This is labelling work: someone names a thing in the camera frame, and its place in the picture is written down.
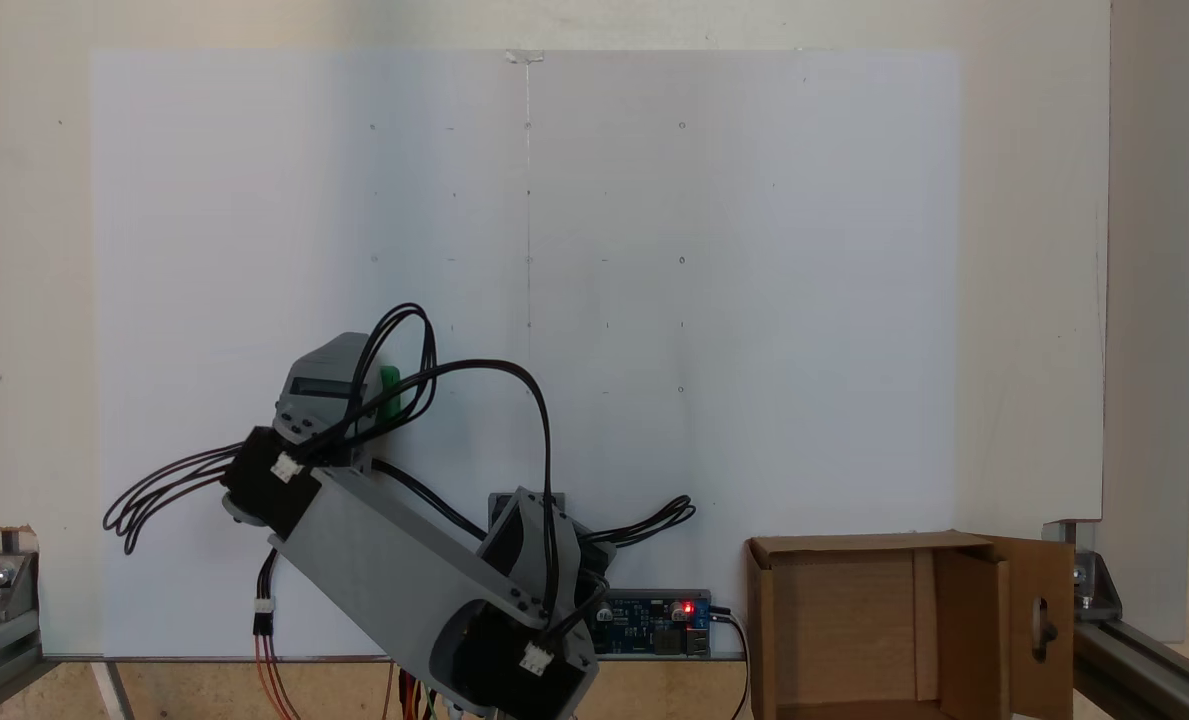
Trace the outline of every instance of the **bolt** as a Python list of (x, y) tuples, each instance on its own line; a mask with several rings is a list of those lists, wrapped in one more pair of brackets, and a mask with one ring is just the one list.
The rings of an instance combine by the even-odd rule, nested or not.
[(8, 587), (12, 585), (12, 580), (17, 577), (17, 569), (13, 566), (0, 566), (0, 588)]

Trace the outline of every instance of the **blue circuit board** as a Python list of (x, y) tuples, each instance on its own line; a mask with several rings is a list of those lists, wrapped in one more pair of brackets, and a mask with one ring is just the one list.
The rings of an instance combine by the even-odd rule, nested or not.
[(709, 657), (709, 593), (623, 590), (608, 593), (586, 618), (602, 656)]

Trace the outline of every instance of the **green component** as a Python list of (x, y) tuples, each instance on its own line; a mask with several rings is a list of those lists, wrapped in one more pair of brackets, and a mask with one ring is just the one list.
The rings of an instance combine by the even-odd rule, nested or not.
[[(378, 391), (376, 391), (376, 393), (380, 394), (382, 392), (385, 392), (385, 389), (396, 386), (401, 379), (403, 378), (398, 374), (398, 368), (396, 368), (396, 366), (382, 365), (380, 372), (376, 373), (376, 381), (378, 381), (378, 386), (376, 386), (378, 387)], [(378, 423), (384, 423), (384, 421), (389, 421), (394, 418), (394, 416), (398, 415), (400, 409), (402, 409), (402, 398), (398, 396), (389, 398), (389, 402), (380, 409), (379, 418), (376, 421), (378, 421)]]

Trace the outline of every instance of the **hole in cardboard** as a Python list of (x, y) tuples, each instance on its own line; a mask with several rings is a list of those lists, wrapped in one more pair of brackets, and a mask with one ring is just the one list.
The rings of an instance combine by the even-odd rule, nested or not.
[(1048, 600), (1034, 598), (1033, 614), (1030, 615), (1030, 652), (1034, 661), (1048, 662), (1048, 643), (1056, 639), (1056, 625), (1048, 619)]

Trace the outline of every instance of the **orange wire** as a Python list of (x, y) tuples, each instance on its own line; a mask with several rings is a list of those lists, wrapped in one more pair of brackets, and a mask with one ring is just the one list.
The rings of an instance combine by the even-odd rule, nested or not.
[(273, 693), (270, 691), (269, 683), (265, 683), (265, 671), (262, 670), (262, 638), (258, 634), (252, 634), (252, 648), (256, 648), (256, 675), (262, 680), (265, 700), (270, 701), (270, 707), (273, 707), (273, 710), (278, 712), (283, 720), (288, 720), (288, 716), (283, 714), (283, 709), (273, 701)]
[(416, 678), (413, 678), (413, 687), (407, 689), (407, 720), (416, 720)]
[(385, 705), (383, 705), (383, 710), (380, 710), (380, 720), (385, 720), (389, 716), (389, 689), (394, 687), (394, 661), (389, 661), (389, 675), (385, 675)]
[(296, 707), (292, 706), (292, 699), (287, 696), (287, 689), (283, 688), (283, 676), (278, 671), (278, 656), (273, 655), (272, 634), (265, 634), (265, 668), (270, 674), (270, 689), (278, 699), (279, 705), (283, 706), (288, 720), (301, 720), (301, 715), (296, 714)]
[(291, 712), (283, 705), (283, 694), (278, 693), (278, 686), (273, 683), (273, 648), (270, 646), (269, 637), (265, 638), (265, 674), (270, 678), (270, 691), (273, 693), (273, 701), (278, 702), (278, 713), (283, 720), (292, 720)]

